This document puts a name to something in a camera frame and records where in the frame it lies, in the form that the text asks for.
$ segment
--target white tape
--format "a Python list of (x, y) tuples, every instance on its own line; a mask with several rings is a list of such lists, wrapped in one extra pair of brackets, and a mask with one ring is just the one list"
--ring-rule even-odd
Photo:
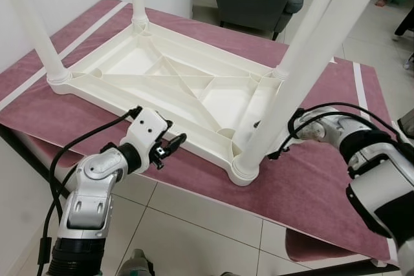
[[(108, 22), (110, 18), (112, 18), (115, 14), (117, 14), (121, 9), (126, 6), (128, 3), (122, 1), (121, 3), (117, 4), (112, 10), (106, 13), (103, 17), (101, 17), (94, 25), (89, 27), (82, 35), (77, 37), (70, 45), (68, 45), (62, 52), (59, 53), (59, 58), (63, 59), (68, 56), (75, 48), (77, 48), (82, 42), (84, 42), (91, 34), (96, 32), (98, 28), (100, 28), (103, 24)], [(14, 101), (17, 97), (22, 95), (29, 87), (31, 87), (35, 82), (43, 77), (46, 74), (46, 70), (42, 67), (39, 71), (37, 71), (33, 76), (27, 79), (23, 84), (21, 84), (18, 88), (13, 90), (9, 95), (7, 95), (3, 100), (0, 101), (0, 111), (2, 111), (5, 107), (10, 105), (12, 101)]]
[[(356, 95), (358, 96), (358, 104), (360, 107), (368, 110), (367, 98), (365, 97), (364, 83), (362, 81), (361, 64), (353, 62), (353, 66)], [(370, 120), (369, 115), (364, 112), (361, 112), (361, 116), (363, 116), (367, 120)]]

